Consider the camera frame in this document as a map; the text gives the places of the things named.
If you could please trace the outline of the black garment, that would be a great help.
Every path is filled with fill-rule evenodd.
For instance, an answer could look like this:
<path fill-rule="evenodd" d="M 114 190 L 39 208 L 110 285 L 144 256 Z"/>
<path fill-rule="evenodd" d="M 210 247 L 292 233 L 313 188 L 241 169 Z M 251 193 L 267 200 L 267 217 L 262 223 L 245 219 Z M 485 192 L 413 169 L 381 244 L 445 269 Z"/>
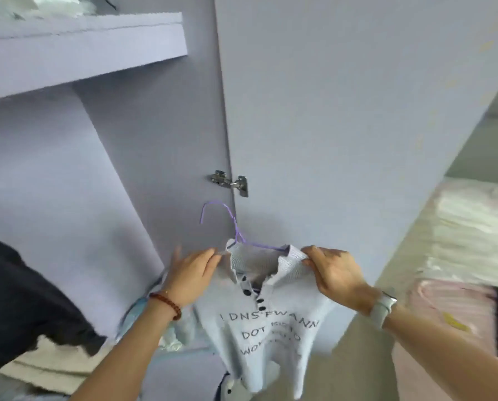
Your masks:
<path fill-rule="evenodd" d="M 34 350 L 40 336 L 89 356 L 106 341 L 63 292 L 0 242 L 0 369 Z"/>

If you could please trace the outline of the person's right hand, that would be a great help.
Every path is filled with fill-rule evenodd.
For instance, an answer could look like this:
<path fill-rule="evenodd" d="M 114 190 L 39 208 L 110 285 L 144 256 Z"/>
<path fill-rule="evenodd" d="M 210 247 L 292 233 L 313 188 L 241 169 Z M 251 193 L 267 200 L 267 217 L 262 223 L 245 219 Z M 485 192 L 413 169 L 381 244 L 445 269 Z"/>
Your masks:
<path fill-rule="evenodd" d="M 364 316 L 370 314 L 380 291 L 366 282 L 349 252 L 314 245 L 302 248 L 302 252 L 317 265 L 324 279 L 326 288 L 319 289 L 320 293 Z"/>

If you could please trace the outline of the light blue knit polo shirt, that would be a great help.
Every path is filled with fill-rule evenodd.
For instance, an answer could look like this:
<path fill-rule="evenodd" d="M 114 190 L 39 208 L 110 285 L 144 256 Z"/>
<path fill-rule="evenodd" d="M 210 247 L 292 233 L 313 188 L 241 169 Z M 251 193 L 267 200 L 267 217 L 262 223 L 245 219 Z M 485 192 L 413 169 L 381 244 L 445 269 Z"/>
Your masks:
<path fill-rule="evenodd" d="M 250 392 L 265 388 L 275 363 L 289 378 L 293 399 L 301 398 L 316 335 L 336 303 L 319 291 L 300 249 L 230 239 L 225 253 L 194 303 L 197 321 L 227 371 Z"/>

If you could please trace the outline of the pale blue garment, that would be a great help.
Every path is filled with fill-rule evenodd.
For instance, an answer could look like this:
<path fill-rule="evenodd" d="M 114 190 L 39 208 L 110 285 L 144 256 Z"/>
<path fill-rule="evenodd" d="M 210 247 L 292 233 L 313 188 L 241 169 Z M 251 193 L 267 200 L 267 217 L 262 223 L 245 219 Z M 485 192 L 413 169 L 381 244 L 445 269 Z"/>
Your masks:
<path fill-rule="evenodd" d="M 121 318 L 115 341 L 119 342 L 130 330 L 137 318 L 146 308 L 149 294 L 157 292 L 165 285 L 168 269 L 164 269 L 157 279 L 147 288 L 143 296 L 137 298 Z M 177 357 L 182 354 L 194 353 L 215 354 L 213 344 L 202 329 L 192 306 L 182 311 L 179 321 L 171 322 L 159 341 L 155 356 L 159 358 Z"/>

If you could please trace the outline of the white bagged items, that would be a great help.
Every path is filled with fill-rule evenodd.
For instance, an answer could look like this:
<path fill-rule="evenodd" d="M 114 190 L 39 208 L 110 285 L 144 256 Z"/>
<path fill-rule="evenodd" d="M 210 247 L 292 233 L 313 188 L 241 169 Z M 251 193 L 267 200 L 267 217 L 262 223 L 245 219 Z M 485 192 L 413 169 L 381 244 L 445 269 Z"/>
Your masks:
<path fill-rule="evenodd" d="M 92 0 L 0 0 L 0 21 L 96 15 Z"/>

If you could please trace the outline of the grey plush toy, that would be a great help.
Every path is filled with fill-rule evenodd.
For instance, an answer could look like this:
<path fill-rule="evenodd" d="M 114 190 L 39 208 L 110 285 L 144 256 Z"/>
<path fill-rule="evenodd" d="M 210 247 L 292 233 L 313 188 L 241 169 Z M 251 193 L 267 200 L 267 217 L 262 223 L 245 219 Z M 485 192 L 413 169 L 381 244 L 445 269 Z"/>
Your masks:
<path fill-rule="evenodd" d="M 253 398 L 240 379 L 228 372 L 223 376 L 216 390 L 214 401 L 251 401 Z"/>

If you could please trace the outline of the metal cabinet hinge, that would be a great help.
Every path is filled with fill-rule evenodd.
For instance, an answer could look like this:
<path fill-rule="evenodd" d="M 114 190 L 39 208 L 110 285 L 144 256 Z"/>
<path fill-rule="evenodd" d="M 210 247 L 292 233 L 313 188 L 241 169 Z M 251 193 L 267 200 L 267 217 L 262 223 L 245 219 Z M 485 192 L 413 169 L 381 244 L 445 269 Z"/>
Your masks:
<path fill-rule="evenodd" d="M 224 171 L 216 170 L 208 176 L 208 179 L 220 187 L 238 190 L 240 196 L 248 198 L 248 181 L 245 176 L 239 176 L 237 179 L 231 180 Z"/>

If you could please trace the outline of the white smartwatch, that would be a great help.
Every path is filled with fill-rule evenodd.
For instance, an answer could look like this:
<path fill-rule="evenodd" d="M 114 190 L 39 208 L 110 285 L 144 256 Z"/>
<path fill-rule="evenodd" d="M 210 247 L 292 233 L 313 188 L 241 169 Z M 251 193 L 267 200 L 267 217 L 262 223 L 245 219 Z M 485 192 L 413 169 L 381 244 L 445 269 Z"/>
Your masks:
<path fill-rule="evenodd" d="M 381 291 L 369 314 L 369 319 L 375 328 L 383 330 L 386 318 L 392 313 L 397 302 L 395 292 L 392 289 Z"/>

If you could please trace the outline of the lilac wardrobe door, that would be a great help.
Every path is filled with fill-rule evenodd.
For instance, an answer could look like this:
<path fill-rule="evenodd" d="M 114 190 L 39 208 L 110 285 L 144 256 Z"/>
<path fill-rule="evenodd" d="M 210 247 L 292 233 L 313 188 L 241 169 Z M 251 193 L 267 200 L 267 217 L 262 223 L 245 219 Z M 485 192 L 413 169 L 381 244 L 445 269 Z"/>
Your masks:
<path fill-rule="evenodd" d="M 248 241 L 374 284 L 498 93 L 498 0 L 214 0 Z"/>

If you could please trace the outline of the beige folded cloth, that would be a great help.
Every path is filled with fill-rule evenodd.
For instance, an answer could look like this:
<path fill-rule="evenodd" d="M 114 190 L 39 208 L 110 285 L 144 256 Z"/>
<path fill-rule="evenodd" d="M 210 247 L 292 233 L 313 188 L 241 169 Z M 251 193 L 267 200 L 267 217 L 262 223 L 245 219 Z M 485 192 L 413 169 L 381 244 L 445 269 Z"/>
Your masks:
<path fill-rule="evenodd" d="M 0 374 L 44 390 L 73 394 L 112 350 L 105 341 L 90 356 L 83 346 L 58 345 L 39 336 L 36 347 L 18 356 L 0 369 Z"/>

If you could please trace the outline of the pink folded bedding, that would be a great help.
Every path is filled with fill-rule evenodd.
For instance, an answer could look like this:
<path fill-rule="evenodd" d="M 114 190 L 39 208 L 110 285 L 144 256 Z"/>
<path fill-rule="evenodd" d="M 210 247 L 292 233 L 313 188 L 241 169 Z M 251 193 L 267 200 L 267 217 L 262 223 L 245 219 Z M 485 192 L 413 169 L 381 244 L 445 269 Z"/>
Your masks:
<path fill-rule="evenodd" d="M 425 279 L 408 292 L 406 305 L 416 314 L 458 331 L 468 341 L 497 356 L 496 293 L 493 288 Z M 447 325 L 442 312 L 451 313 L 470 326 L 473 333 Z M 399 401 L 453 401 L 399 343 L 394 344 L 392 360 Z"/>

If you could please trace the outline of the lilac wardrobe shelf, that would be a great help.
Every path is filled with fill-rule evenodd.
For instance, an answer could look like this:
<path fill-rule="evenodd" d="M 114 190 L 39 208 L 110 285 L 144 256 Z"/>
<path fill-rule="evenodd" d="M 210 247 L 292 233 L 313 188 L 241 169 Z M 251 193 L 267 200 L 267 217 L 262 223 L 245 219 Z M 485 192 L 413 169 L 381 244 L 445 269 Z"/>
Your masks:
<path fill-rule="evenodd" d="M 0 21 L 0 98 L 187 54 L 181 12 Z"/>

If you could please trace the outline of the person's left hand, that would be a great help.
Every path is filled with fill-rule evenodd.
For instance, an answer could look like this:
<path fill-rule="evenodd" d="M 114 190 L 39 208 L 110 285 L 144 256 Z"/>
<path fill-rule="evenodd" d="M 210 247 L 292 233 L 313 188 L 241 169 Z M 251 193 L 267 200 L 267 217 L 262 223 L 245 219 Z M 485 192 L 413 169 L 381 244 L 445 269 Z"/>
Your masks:
<path fill-rule="evenodd" d="M 194 251 L 183 255 L 179 269 L 171 272 L 169 268 L 167 278 L 161 288 L 162 295 L 179 308 L 184 308 L 203 294 L 211 282 L 213 274 L 201 274 L 200 254 L 218 254 L 215 248 Z"/>

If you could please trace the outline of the person's left forearm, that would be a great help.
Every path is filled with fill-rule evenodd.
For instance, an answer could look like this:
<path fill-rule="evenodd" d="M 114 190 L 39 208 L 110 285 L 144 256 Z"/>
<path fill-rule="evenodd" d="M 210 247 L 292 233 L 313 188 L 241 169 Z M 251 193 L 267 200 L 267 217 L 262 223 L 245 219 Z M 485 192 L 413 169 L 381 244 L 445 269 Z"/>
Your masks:
<path fill-rule="evenodd" d="M 130 330 L 68 401 L 137 401 L 159 341 L 181 310 L 162 292 L 150 295 Z"/>

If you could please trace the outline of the white folded bedding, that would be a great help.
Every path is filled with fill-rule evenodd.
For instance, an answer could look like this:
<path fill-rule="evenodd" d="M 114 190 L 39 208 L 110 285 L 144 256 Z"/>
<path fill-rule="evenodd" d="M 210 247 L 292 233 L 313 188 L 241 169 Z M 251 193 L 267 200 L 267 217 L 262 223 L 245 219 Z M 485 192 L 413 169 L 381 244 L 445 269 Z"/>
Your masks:
<path fill-rule="evenodd" d="M 445 177 L 409 238 L 427 268 L 498 287 L 498 183 Z"/>

